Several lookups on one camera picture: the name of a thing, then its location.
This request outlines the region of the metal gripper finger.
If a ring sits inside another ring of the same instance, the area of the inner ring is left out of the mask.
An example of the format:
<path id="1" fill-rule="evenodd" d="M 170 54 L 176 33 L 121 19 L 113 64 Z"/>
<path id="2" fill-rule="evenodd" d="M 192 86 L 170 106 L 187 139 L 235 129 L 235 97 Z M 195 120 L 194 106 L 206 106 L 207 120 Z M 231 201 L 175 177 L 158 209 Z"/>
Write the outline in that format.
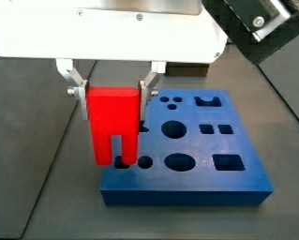
<path id="1" fill-rule="evenodd" d="M 166 74 L 166 62 L 151 62 L 150 73 L 147 77 L 139 82 L 140 92 L 140 120 L 146 120 L 146 108 L 152 97 L 158 95 L 158 88 L 155 85 Z"/>
<path id="2" fill-rule="evenodd" d="M 80 103 L 81 117 L 83 120 L 88 120 L 88 110 L 87 110 L 87 83 L 88 81 L 83 79 L 79 71 L 75 68 L 72 59 L 56 59 L 55 60 L 57 72 L 64 77 L 68 83 L 67 93 L 72 96 Z"/>

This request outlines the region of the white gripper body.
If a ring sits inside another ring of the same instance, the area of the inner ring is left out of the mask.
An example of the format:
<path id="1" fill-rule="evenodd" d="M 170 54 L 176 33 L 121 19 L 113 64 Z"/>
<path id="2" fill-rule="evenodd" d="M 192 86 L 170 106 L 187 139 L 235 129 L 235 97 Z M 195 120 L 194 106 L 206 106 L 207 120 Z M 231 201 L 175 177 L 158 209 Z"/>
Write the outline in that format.
<path id="1" fill-rule="evenodd" d="M 200 0 L 0 0 L 0 56 L 211 63 L 226 43 Z"/>

